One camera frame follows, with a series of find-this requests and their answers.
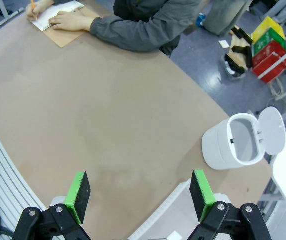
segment sleeve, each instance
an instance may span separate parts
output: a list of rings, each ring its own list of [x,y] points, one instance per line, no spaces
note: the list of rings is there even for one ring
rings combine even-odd
[[[59,4],[66,4],[68,2],[71,2],[72,0],[54,0],[54,5],[59,5]]]
[[[90,28],[99,39],[133,52],[159,49],[179,36],[195,18],[201,0],[169,0],[149,22],[116,16],[96,18]]]

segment yellow crate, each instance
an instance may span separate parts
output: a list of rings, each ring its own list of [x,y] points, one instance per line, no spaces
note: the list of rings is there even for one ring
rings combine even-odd
[[[254,43],[257,42],[263,36],[263,34],[267,32],[269,28],[274,29],[274,31],[277,32],[278,35],[285,39],[283,28],[272,18],[267,16],[264,21],[257,27],[257,29],[252,33],[252,40],[254,41]]]

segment pencil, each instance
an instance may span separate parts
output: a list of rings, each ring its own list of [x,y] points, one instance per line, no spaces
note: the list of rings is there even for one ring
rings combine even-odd
[[[34,4],[34,0],[31,0],[31,4],[32,4],[32,8],[33,8],[33,11],[35,9],[35,4]]]

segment gray floor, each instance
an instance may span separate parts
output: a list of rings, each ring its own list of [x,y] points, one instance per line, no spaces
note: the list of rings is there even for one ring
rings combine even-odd
[[[96,0],[99,4],[113,11],[114,0]],[[29,0],[4,0],[9,10],[16,11],[26,7]],[[203,13],[209,12],[211,6]],[[252,33],[261,23],[258,16],[246,12],[237,24],[246,32]],[[217,37],[204,29],[198,29],[190,35],[182,35],[179,47],[174,51],[171,60],[188,74],[205,92],[207,92],[230,116],[238,113],[253,113],[264,109],[272,98],[268,86],[250,71],[241,80],[231,81],[222,66],[221,58],[227,53],[222,49],[219,40],[231,42],[231,36]],[[286,76],[281,81],[286,90]],[[280,102],[270,102],[283,114],[286,112],[286,98]]]

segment trash bin lid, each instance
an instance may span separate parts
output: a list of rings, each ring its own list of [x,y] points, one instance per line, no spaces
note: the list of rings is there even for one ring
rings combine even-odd
[[[270,106],[261,112],[258,122],[265,151],[272,156],[282,152],[285,147],[286,129],[280,112]]]

